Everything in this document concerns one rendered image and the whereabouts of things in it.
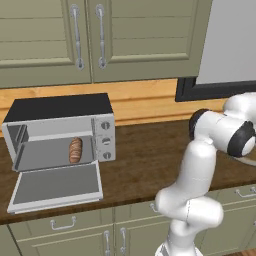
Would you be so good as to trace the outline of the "olive drawer front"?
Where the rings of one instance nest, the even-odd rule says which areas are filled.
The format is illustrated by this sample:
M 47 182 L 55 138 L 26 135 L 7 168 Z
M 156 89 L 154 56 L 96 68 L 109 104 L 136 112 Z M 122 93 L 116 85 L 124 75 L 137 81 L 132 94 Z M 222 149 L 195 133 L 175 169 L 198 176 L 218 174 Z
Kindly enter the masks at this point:
M 21 222 L 11 223 L 10 228 L 17 240 L 42 237 L 62 232 L 96 228 L 113 223 L 111 208 L 83 212 L 66 212 L 61 209 L 21 214 Z
M 153 211 L 151 204 L 152 201 L 146 201 L 117 206 L 115 208 L 115 221 L 124 222 L 159 216 L 158 212 Z
M 216 200 L 222 205 L 256 200 L 256 184 L 220 190 Z

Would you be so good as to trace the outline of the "grey flat panel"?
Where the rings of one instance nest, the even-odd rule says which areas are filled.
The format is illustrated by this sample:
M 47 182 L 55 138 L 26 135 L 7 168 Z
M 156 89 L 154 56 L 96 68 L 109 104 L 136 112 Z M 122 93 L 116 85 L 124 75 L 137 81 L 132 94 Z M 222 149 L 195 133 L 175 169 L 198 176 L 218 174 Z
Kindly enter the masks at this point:
M 198 84 L 256 80 L 256 0 L 213 0 Z

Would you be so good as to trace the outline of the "olive wall cupboard door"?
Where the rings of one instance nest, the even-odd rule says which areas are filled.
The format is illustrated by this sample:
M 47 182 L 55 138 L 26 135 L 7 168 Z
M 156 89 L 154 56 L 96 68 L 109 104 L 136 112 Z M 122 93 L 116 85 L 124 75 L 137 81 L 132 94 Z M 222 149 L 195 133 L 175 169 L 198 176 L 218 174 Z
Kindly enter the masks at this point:
M 196 77 L 213 0 L 86 0 L 95 82 Z M 100 69 L 104 7 L 106 68 Z
M 84 69 L 76 67 L 74 19 Z M 0 88 L 91 81 L 85 0 L 0 0 Z

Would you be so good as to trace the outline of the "brown baguette bread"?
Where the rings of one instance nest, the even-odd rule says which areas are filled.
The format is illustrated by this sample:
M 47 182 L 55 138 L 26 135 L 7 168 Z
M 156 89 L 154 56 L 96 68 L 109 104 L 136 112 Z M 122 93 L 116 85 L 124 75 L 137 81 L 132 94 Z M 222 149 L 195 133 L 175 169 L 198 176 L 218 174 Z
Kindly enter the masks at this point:
M 82 156 L 82 140 L 78 137 L 73 138 L 69 145 L 69 161 L 78 163 Z

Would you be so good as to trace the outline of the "toaster oven door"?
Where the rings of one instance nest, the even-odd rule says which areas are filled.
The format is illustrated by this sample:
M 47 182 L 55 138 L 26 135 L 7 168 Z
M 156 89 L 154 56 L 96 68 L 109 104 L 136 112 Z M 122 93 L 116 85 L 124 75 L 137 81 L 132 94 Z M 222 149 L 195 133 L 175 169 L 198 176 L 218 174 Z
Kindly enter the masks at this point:
M 28 213 L 103 199 L 99 162 L 23 172 L 7 212 Z

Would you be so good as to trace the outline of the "silver toaster oven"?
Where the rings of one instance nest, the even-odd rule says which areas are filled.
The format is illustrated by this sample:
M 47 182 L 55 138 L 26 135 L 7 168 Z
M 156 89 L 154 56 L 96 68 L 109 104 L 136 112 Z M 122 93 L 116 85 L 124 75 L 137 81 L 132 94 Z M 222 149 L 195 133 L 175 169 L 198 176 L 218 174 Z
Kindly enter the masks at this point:
M 101 127 L 104 121 L 110 123 L 108 130 Z M 2 132 L 16 172 L 68 166 L 76 137 L 82 140 L 82 164 L 116 159 L 114 112 L 106 93 L 16 99 Z M 109 145 L 102 143 L 105 137 Z

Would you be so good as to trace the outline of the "olive base cupboard door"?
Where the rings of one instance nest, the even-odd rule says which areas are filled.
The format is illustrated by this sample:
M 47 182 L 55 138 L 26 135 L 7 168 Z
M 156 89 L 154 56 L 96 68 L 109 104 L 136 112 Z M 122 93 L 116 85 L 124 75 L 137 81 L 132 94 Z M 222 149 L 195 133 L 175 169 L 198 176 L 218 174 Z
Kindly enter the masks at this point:
M 155 256 L 165 241 L 170 220 L 166 217 L 147 217 L 115 224 L 115 256 L 122 256 L 120 228 L 126 228 L 126 256 Z
M 22 256 L 105 256 L 106 230 L 110 231 L 110 250 L 114 256 L 112 225 L 19 240 L 18 246 Z
M 19 256 L 16 245 L 6 225 L 0 225 L 0 256 Z
M 256 216 L 256 200 L 225 204 L 222 223 L 208 229 L 200 251 L 204 256 L 224 256 L 236 252 L 253 226 Z

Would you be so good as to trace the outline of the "black appliance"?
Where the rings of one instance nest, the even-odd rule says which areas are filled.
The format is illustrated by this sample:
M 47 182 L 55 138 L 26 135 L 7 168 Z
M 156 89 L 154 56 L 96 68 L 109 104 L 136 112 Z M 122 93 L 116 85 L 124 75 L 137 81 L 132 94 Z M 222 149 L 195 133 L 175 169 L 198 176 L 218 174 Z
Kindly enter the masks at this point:
M 197 84 L 196 77 L 179 78 L 176 102 L 229 98 L 245 92 L 256 92 L 256 80 Z

